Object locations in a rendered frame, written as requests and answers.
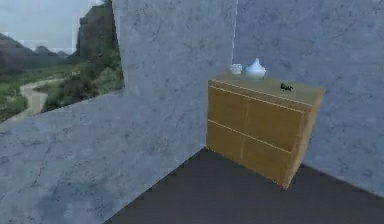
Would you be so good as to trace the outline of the yellow wooden chest of drawers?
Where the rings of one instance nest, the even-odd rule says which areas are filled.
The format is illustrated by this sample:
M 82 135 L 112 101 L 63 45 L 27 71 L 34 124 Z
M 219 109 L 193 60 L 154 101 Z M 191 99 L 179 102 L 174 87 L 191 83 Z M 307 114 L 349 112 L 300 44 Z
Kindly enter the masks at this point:
M 280 89 L 281 83 L 292 91 Z M 306 153 L 325 90 L 266 77 L 208 81 L 206 147 L 287 189 Z

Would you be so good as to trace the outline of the window with landscape view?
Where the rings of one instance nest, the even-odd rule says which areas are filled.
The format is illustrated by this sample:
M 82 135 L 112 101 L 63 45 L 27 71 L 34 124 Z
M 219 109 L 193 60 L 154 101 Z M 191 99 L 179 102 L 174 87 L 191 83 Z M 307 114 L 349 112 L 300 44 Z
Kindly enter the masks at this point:
M 124 87 L 114 0 L 0 0 L 0 123 Z

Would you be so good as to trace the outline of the white round vase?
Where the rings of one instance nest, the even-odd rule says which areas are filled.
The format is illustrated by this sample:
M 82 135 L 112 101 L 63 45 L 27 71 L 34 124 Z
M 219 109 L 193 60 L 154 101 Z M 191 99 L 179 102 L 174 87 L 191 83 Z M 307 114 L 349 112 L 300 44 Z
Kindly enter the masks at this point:
M 263 79 L 266 74 L 266 68 L 260 64 L 260 59 L 255 61 L 246 68 L 246 74 L 256 79 Z

